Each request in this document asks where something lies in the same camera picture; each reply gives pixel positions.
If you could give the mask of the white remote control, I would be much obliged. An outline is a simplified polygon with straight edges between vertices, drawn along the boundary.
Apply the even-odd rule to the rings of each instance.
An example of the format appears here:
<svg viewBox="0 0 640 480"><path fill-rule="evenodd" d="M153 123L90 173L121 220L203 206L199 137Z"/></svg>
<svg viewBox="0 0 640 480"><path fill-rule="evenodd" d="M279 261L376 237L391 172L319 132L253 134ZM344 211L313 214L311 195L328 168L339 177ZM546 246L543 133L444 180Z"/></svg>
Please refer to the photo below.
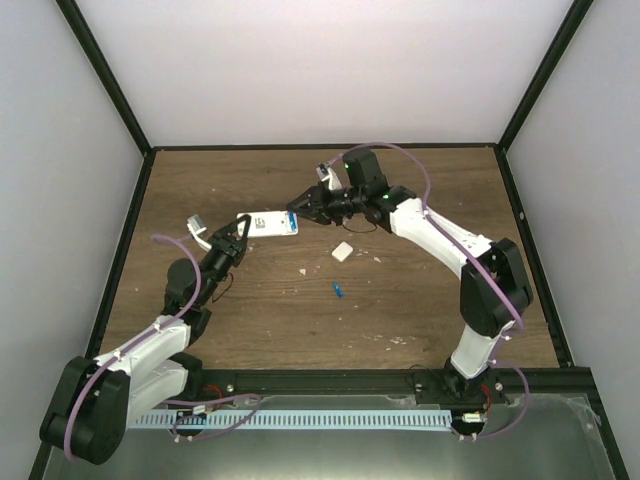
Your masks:
<svg viewBox="0 0 640 480"><path fill-rule="evenodd" d="M287 213L289 211L264 211L238 213L250 214L252 225L249 231L249 238L284 237L294 236L289 232Z"/></svg>

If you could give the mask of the white battery compartment cover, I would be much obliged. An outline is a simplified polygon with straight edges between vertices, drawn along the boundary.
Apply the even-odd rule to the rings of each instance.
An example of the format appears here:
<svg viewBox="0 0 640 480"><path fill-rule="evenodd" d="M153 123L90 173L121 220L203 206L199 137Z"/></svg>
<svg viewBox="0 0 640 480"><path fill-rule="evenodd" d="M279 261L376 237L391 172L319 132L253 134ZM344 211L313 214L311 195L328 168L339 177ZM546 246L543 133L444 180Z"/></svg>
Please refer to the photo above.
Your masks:
<svg viewBox="0 0 640 480"><path fill-rule="evenodd" d="M331 256L338 262L344 262L354 251L354 248L347 242L341 242L332 252Z"/></svg>

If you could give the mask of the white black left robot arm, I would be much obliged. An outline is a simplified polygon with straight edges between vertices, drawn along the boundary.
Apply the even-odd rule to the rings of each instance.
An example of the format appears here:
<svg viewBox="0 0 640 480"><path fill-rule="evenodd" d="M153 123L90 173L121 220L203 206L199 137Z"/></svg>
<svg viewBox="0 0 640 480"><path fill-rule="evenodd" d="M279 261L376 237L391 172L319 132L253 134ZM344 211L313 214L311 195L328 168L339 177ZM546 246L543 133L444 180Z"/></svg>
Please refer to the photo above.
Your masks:
<svg viewBox="0 0 640 480"><path fill-rule="evenodd" d="M216 230L202 243L202 259L180 240L154 236L184 254L168 268L160 315L121 346L66 364L40 425L42 442L70 460L100 465L127 428L158 405L187 407L201 416L226 403L224 397L196 402L204 392L202 363L186 350L204 333L211 318L207 304L219 284L241 263L251 221L243 214Z"/></svg>

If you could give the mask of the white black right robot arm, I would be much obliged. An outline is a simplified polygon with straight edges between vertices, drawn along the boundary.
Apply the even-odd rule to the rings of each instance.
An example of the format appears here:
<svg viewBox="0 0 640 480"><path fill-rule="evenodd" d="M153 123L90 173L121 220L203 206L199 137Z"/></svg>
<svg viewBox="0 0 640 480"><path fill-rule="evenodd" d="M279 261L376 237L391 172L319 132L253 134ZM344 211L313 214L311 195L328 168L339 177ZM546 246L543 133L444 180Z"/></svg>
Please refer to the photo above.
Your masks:
<svg viewBox="0 0 640 480"><path fill-rule="evenodd" d="M361 214L373 226L420 247L458 278L465 327L442 381L451 400L468 402L479 392L498 345L524 327L522 315L533 292L523 258L510 239L493 241L437 214L427 204L427 192L390 185L375 147L362 144L338 155L348 185L340 183L330 162L319 164L318 182L286 208L319 225L340 226Z"/></svg>

